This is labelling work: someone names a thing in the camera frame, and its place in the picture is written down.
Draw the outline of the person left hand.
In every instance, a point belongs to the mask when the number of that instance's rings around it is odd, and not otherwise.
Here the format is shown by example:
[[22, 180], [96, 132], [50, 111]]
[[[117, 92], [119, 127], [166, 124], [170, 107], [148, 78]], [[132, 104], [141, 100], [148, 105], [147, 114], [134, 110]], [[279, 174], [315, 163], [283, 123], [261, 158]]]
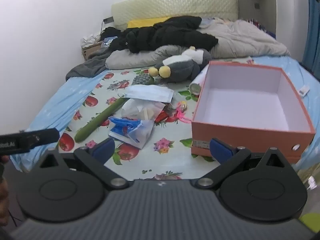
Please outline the person left hand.
[[0, 184], [0, 224], [7, 226], [9, 220], [9, 190], [5, 178], [1, 176]]

